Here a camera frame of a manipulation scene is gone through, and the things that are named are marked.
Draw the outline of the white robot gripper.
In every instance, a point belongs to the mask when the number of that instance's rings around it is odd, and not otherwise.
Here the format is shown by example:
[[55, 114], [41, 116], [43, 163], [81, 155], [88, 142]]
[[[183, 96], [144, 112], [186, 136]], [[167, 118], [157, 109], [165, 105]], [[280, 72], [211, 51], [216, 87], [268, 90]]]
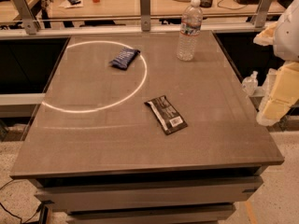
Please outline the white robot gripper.
[[269, 86], [256, 120], [260, 125], [279, 122], [299, 100], [299, 0], [293, 0], [278, 22], [258, 33], [253, 42], [260, 46], [273, 44], [274, 54], [285, 62], [268, 76]]

